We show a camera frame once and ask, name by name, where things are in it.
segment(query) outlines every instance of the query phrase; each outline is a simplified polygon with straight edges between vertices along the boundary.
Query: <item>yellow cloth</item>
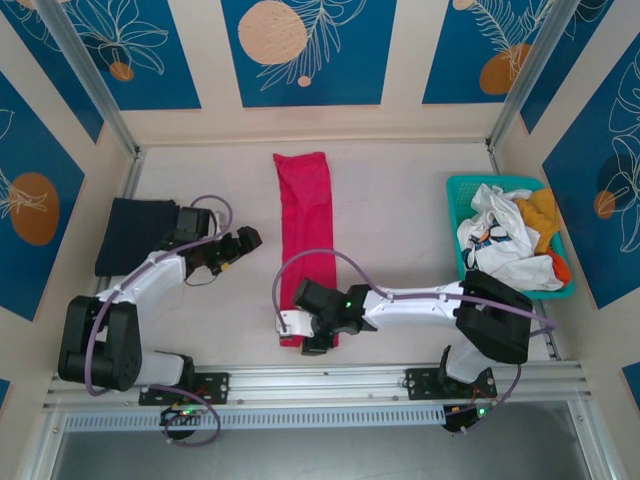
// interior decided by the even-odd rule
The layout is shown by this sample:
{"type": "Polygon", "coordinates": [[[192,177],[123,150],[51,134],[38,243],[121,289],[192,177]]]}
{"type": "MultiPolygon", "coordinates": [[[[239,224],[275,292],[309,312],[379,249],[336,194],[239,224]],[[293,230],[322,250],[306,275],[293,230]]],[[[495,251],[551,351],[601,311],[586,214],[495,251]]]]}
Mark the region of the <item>yellow cloth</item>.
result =
{"type": "Polygon", "coordinates": [[[544,254],[549,248],[551,237],[560,230],[560,218],[553,192],[550,188],[533,192],[528,200],[516,198],[514,200],[527,227],[531,227],[540,234],[536,245],[536,255],[544,254]]]}

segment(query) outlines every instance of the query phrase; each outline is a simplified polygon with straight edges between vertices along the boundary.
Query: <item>plastic basket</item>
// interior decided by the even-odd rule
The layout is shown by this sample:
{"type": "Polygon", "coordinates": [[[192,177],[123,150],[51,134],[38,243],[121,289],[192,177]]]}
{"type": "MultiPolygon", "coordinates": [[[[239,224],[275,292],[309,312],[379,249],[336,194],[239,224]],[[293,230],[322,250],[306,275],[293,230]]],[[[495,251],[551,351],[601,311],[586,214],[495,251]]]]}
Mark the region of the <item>plastic basket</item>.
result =
{"type": "MultiPolygon", "coordinates": [[[[453,232],[453,243],[456,251],[456,262],[458,264],[458,275],[460,280],[464,280],[466,268],[462,261],[462,252],[458,244],[456,232],[458,226],[463,220],[471,218],[478,212],[471,208],[471,199],[481,184],[486,183],[489,187],[498,186],[505,192],[525,188],[527,190],[540,190],[544,185],[535,178],[526,177],[510,177],[502,175],[458,175],[449,178],[447,181],[447,195],[449,197],[449,214],[451,216],[451,230],[453,232]]],[[[560,255],[564,261],[567,261],[567,255],[562,246],[560,234],[556,233],[551,239],[551,249],[560,255]]],[[[547,292],[542,290],[531,290],[522,292],[532,299],[549,299],[549,298],[565,298],[573,294],[575,285],[573,280],[569,285],[556,290],[547,292]]]]}

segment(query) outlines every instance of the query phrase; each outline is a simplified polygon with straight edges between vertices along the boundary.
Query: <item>navy blue cloth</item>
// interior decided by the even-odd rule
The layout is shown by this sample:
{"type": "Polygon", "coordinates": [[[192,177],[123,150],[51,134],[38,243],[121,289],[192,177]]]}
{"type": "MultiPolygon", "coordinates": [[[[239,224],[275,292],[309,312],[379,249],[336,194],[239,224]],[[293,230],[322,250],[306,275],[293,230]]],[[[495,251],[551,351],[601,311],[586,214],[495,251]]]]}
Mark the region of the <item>navy blue cloth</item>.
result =
{"type": "Polygon", "coordinates": [[[163,237],[176,228],[180,207],[173,200],[114,198],[95,274],[128,275],[163,237]]]}

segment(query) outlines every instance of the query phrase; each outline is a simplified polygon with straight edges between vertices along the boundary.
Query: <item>pile of clothes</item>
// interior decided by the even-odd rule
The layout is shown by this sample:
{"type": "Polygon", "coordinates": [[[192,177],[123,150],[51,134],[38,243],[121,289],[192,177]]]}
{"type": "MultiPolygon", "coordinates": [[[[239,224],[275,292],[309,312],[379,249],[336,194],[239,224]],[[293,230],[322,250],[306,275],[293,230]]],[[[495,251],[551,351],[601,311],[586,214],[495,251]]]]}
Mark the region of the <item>pile of clothes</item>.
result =
{"type": "Polygon", "coordinates": [[[571,281],[566,262],[550,246],[560,229],[550,189],[505,193],[482,184],[471,207],[478,214],[457,232],[468,270],[481,270],[521,291],[559,290],[571,281]]]}

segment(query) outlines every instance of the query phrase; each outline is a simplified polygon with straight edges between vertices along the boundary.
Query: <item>white line drawing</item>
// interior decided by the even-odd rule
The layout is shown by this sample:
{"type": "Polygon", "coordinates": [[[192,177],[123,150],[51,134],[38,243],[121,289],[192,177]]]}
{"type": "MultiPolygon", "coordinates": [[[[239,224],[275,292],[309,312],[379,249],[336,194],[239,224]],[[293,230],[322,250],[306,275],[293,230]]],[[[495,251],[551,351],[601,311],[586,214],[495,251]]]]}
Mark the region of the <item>white line drawing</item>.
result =
{"type": "Polygon", "coordinates": [[[571,20],[564,29],[564,33],[571,39],[575,39],[578,23],[593,23],[598,21],[605,11],[609,0],[582,0],[576,7],[571,20]]]}
{"type": "Polygon", "coordinates": [[[311,84],[331,61],[332,50],[340,53],[338,28],[356,18],[367,0],[262,0],[240,20],[238,35],[247,55],[263,70],[260,91],[280,81],[311,84]]]}
{"type": "MultiPolygon", "coordinates": [[[[11,128],[14,113],[11,110],[0,109],[0,140],[11,128]]],[[[47,207],[42,204],[46,198],[46,193],[35,196],[14,187],[0,169],[0,218],[5,218],[13,209],[20,212],[20,208],[26,207],[46,212],[47,207]]]]}
{"type": "Polygon", "coordinates": [[[617,172],[596,197],[596,213],[603,219],[620,213],[620,251],[640,247],[640,50],[625,70],[609,114],[611,146],[617,172]]]}
{"type": "Polygon", "coordinates": [[[524,13],[517,16],[510,0],[452,0],[456,10],[469,10],[475,15],[480,33],[509,60],[511,80],[520,72],[525,45],[540,29],[556,0],[539,0],[536,7],[534,1],[529,0],[524,13]]]}
{"type": "MultiPolygon", "coordinates": [[[[3,1],[8,6],[13,4],[11,11],[17,18],[28,17],[28,22],[21,21],[34,38],[59,51],[52,40],[46,41],[49,32],[37,12],[25,6],[30,4],[24,3],[28,0],[3,1]],[[36,26],[44,28],[46,34],[36,30],[36,26]]],[[[99,70],[108,71],[124,82],[133,79],[133,66],[153,70],[158,75],[164,73],[164,63],[153,49],[167,42],[169,31],[138,20],[138,0],[65,0],[62,6],[99,70]]]]}

